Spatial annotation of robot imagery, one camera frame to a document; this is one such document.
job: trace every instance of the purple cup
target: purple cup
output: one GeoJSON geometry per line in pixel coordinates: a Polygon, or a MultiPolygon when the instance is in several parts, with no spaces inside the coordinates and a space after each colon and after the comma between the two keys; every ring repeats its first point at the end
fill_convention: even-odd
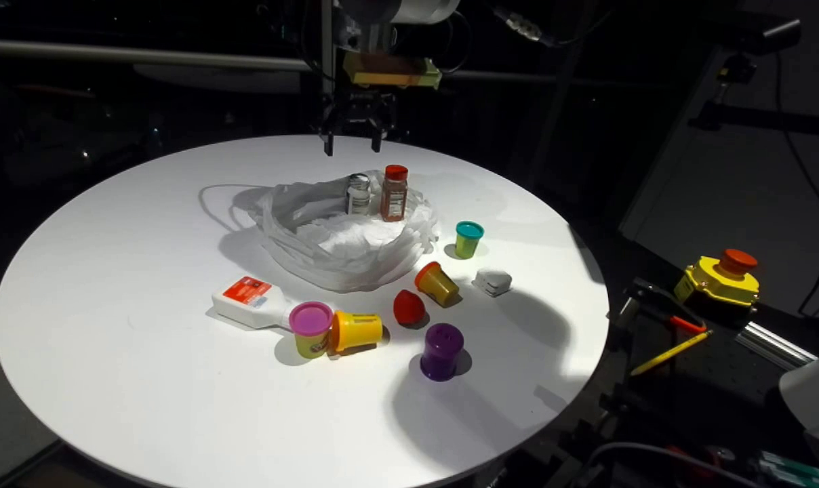
{"type": "Polygon", "coordinates": [[[464,352],[464,335],[451,324],[437,324],[426,335],[426,352],[421,355],[421,371],[435,382],[452,381],[458,375],[460,352],[464,352]]]}

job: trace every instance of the metal rod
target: metal rod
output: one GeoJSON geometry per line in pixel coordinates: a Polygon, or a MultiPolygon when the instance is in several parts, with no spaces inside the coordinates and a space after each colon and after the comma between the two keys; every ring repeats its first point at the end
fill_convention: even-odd
{"type": "Polygon", "coordinates": [[[695,127],[718,130],[722,126],[745,126],[745,127],[765,127],[765,130],[788,130],[788,133],[812,133],[819,137],[819,116],[812,115],[779,115],[779,112],[763,112],[763,108],[745,108],[745,107],[722,107],[708,102],[696,119],[691,119],[695,127]]]}
{"type": "Polygon", "coordinates": [[[535,172],[539,172],[539,181],[543,181],[543,192],[547,190],[553,172],[555,165],[550,163],[550,142],[553,142],[553,133],[559,130],[559,123],[561,123],[561,115],[567,108],[567,97],[570,97],[570,91],[576,85],[576,73],[577,73],[577,62],[580,62],[580,54],[584,54],[584,47],[585,47],[585,32],[590,32],[590,24],[593,24],[593,16],[596,16],[596,8],[600,8],[600,0],[585,0],[584,8],[580,8],[580,16],[577,16],[577,35],[576,42],[570,43],[567,49],[567,59],[561,65],[561,76],[559,76],[559,85],[550,95],[550,107],[547,107],[547,116],[543,119],[538,137],[538,152],[535,152],[535,172]]]}
{"type": "Polygon", "coordinates": [[[98,62],[151,62],[151,65],[200,65],[200,69],[249,69],[249,70],[308,70],[304,59],[294,58],[249,58],[249,54],[208,54],[208,51],[162,51],[162,49],[124,49],[93,43],[36,43],[0,42],[0,58],[60,58],[60,59],[98,59],[98,62]]]}
{"type": "Polygon", "coordinates": [[[775,367],[783,367],[783,370],[801,370],[802,367],[801,359],[793,359],[788,352],[763,341],[760,337],[737,335],[734,341],[745,350],[752,350],[755,355],[775,363],[775,367]]]}
{"type": "Polygon", "coordinates": [[[745,327],[745,332],[755,335],[755,337],[763,337],[765,341],[775,346],[779,350],[786,350],[786,352],[793,352],[793,355],[797,355],[802,362],[816,362],[814,352],[809,352],[809,350],[793,346],[793,341],[786,341],[783,337],[779,337],[779,335],[774,335],[774,332],[767,332],[767,329],[763,329],[757,324],[745,327]]]}
{"type": "MultiPolygon", "coordinates": [[[[448,78],[466,83],[509,83],[509,85],[559,85],[559,76],[538,76],[538,73],[500,73],[500,70],[448,70],[448,78]]],[[[580,88],[631,88],[631,91],[658,91],[662,85],[635,85],[635,83],[612,83],[612,78],[572,78],[580,88]]]]}
{"type": "MultiPolygon", "coordinates": [[[[334,76],[334,43],[325,49],[323,42],[323,73],[334,76]]],[[[252,58],[252,54],[211,54],[211,51],[162,51],[162,49],[124,49],[124,47],[96,47],[96,43],[40,43],[40,42],[3,42],[0,58],[45,58],[45,59],[96,59],[96,62],[151,62],[151,65],[199,65],[199,69],[237,69],[237,70],[296,70],[306,73],[308,65],[296,58],[252,58]]],[[[538,73],[497,73],[497,70],[451,70],[451,78],[466,83],[504,83],[504,85],[555,85],[559,76],[538,73]]],[[[608,83],[608,78],[572,78],[584,88],[631,88],[658,91],[662,85],[608,83]]]]}
{"type": "Polygon", "coordinates": [[[323,0],[323,95],[334,102],[337,58],[334,58],[334,0],[323,0]]]}

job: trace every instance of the plastic cup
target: plastic cup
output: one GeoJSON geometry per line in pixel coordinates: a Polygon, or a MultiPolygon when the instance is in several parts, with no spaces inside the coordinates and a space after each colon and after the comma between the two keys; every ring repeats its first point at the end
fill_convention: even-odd
{"type": "Polygon", "coordinates": [[[486,228],[477,226],[477,222],[464,219],[464,222],[458,222],[456,233],[458,233],[456,255],[460,261],[468,261],[474,255],[474,249],[481,248],[481,238],[486,236],[486,228]]]}
{"type": "Polygon", "coordinates": [[[421,355],[421,371],[435,381],[444,382],[458,375],[464,352],[464,335],[451,324],[437,324],[426,335],[426,352],[421,355]]]}
{"type": "Polygon", "coordinates": [[[348,350],[376,348],[386,337],[379,316],[337,312],[329,335],[329,352],[342,355],[348,350]]]}
{"type": "Polygon", "coordinates": [[[458,286],[441,271],[437,261],[430,261],[416,275],[416,287],[439,308],[452,308],[460,301],[458,286]]]}
{"type": "Polygon", "coordinates": [[[289,329],[296,335],[296,350],[302,359],[323,355],[332,320],[332,310],[319,301],[299,305],[289,312],[289,329]]]}
{"type": "Polygon", "coordinates": [[[416,294],[401,290],[394,299],[394,318],[403,329],[421,329],[426,324],[426,305],[416,294]]]}

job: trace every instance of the plastic bag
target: plastic bag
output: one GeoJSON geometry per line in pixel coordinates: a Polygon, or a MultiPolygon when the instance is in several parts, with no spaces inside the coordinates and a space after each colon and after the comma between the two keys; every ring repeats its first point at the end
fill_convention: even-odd
{"type": "Polygon", "coordinates": [[[337,294],[375,290],[435,249],[437,219],[418,190],[401,222],[344,215],[348,180],[279,186],[260,198],[260,242],[289,275],[337,294]]]}

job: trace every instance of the orange cup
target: orange cup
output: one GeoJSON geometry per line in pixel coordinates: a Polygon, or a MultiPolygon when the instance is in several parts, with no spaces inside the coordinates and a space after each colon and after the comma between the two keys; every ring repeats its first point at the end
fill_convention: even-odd
{"type": "Polygon", "coordinates": [[[441,271],[437,261],[430,261],[416,275],[416,287],[439,308],[452,308],[460,301],[458,286],[441,271]]]}

